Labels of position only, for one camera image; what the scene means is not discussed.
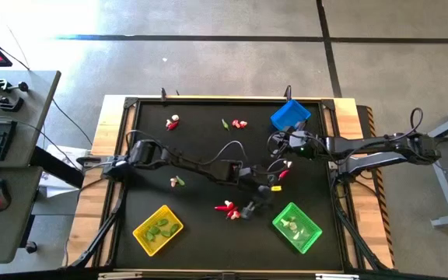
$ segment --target yellow container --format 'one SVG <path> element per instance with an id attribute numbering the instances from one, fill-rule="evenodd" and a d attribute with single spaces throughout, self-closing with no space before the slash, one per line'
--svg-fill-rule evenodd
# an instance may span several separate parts
<path id="1" fill-rule="evenodd" d="M 161 219 L 167 219 L 168 223 L 164 226 L 158 226 L 156 223 Z M 155 235 L 153 241 L 149 241 L 146 237 L 146 232 L 152 227 L 156 226 L 160 231 L 166 230 L 170 231 L 172 225 L 177 224 L 179 228 L 175 233 L 170 235 L 170 237 L 164 237 L 161 233 Z M 133 232 L 132 235 L 136 238 L 139 244 L 145 249 L 146 253 L 152 257 L 156 252 L 158 252 L 169 240 L 173 239 L 176 234 L 178 234 L 184 225 L 180 220 L 170 211 L 167 205 L 163 205 L 160 209 L 156 210 L 153 215 L 147 218 L 141 225 L 139 225 Z"/>

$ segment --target table leg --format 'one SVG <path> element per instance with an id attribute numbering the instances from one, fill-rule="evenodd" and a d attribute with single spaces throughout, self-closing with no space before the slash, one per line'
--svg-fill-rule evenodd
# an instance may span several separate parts
<path id="1" fill-rule="evenodd" d="M 46 152 L 39 147 L 34 149 L 34 153 L 30 159 L 30 165 L 41 166 L 44 171 L 59 179 L 62 179 L 74 187 L 80 188 L 82 186 L 84 175 L 80 171 L 70 167 L 68 164 L 55 158 L 49 152 Z"/>

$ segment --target gray desk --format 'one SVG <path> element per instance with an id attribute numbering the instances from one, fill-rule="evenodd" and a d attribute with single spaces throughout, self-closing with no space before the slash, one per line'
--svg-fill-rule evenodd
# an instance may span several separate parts
<path id="1" fill-rule="evenodd" d="M 0 212 L 0 263 L 9 263 L 15 257 L 26 231 L 41 173 L 40 167 L 0 170 L 0 179 L 6 180 L 12 196 L 12 204 Z"/>
<path id="2" fill-rule="evenodd" d="M 18 96 L 25 100 L 20 111 L 13 113 L 0 109 L 0 116 L 12 117 L 41 129 L 60 76 L 58 71 L 0 71 L 0 79 L 6 79 L 14 86 L 19 82 L 29 85 L 28 93 L 16 89 L 9 94 L 11 100 L 16 100 Z M 0 161 L 0 167 L 28 166 L 39 134 L 26 125 L 17 125 L 8 154 L 4 161 Z"/>

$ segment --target green object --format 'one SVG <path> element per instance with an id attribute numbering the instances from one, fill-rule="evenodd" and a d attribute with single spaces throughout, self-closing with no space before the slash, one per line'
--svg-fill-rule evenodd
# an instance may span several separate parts
<path id="1" fill-rule="evenodd" d="M 176 179 L 177 179 L 177 183 L 178 183 L 179 185 L 181 185 L 181 186 L 184 186 L 184 185 L 185 185 L 184 181 L 181 180 L 181 179 L 179 178 L 179 176 L 176 176 Z"/>
<path id="2" fill-rule="evenodd" d="M 156 222 L 157 226 L 164 226 L 168 223 L 169 221 L 167 221 L 167 219 L 161 219 L 158 222 Z"/>
<path id="3" fill-rule="evenodd" d="M 222 119 L 222 126 L 223 126 L 225 129 L 229 130 L 229 124 L 227 124 L 226 121 L 224 121 L 224 119 Z"/>
<path id="4" fill-rule="evenodd" d="M 178 224 L 173 224 L 170 227 L 170 234 L 174 234 L 178 229 L 179 229 L 179 225 Z"/>
<path id="5" fill-rule="evenodd" d="M 160 233 L 160 229 L 157 228 L 156 226 L 152 226 L 151 228 L 148 229 L 148 232 L 151 234 L 159 234 Z"/>
<path id="6" fill-rule="evenodd" d="M 146 232 L 146 239 L 148 241 L 153 241 L 155 240 L 155 236 L 151 232 Z"/>
<path id="7" fill-rule="evenodd" d="M 294 227 L 285 222 L 295 221 Z M 290 202 L 272 221 L 272 225 L 302 254 L 306 253 L 323 231 L 295 203 Z"/>

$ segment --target wooden table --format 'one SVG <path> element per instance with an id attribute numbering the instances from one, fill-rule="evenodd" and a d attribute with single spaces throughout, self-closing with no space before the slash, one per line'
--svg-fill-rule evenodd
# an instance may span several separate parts
<path id="1" fill-rule="evenodd" d="M 103 101 L 103 107 L 96 129 L 92 154 L 95 156 L 111 156 L 114 154 L 117 144 L 117 137 L 121 125 L 121 117 L 124 108 L 124 99 L 129 96 L 113 96 L 107 95 Z M 145 98 L 159 98 L 159 96 L 137 96 Z M 168 98 L 202 98 L 202 97 L 218 97 L 224 96 L 168 96 Z M 279 99 L 278 97 L 246 97 L 247 99 Z M 335 111 L 338 120 L 338 130 L 340 135 L 345 138 L 362 138 L 362 129 L 359 123 L 359 116 L 354 99 L 341 98 L 334 99 Z M 332 135 L 333 126 L 328 110 L 325 110 L 324 117 L 327 123 L 328 134 Z M 128 127 L 134 119 L 134 110 L 130 110 L 128 114 Z M 369 110 L 369 119 L 372 119 L 372 112 Z M 125 153 L 125 142 L 123 143 L 122 153 Z M 90 170 L 86 174 L 84 184 L 88 184 L 97 180 L 101 169 Z M 359 232 L 367 242 L 373 253 L 377 255 L 380 261 L 387 267 L 393 267 L 393 254 L 391 253 L 390 227 L 388 225 L 387 211 L 385 209 L 383 182 L 381 181 L 381 172 L 377 170 L 377 181 L 380 183 L 380 200 L 371 192 L 366 190 L 359 184 L 351 184 L 352 200 L 355 209 L 355 217 Z M 357 178 L 358 181 L 372 187 L 374 189 L 373 180 L 367 180 L 362 177 Z M 76 260 L 79 255 L 89 246 L 91 240 L 96 235 L 100 227 L 100 220 L 103 211 L 103 204 L 107 193 L 107 181 L 102 181 L 92 187 L 84 190 L 79 198 L 79 203 L 75 211 L 75 218 L 70 232 L 70 240 L 68 242 L 69 263 Z M 117 200 L 118 186 L 115 188 L 113 201 Z M 107 261 L 107 255 L 110 249 L 111 231 L 103 243 L 103 251 L 100 258 L 100 265 Z M 348 248 L 348 257 L 352 266 L 358 267 L 356 263 L 355 247 L 352 238 L 345 230 L 345 239 Z"/>

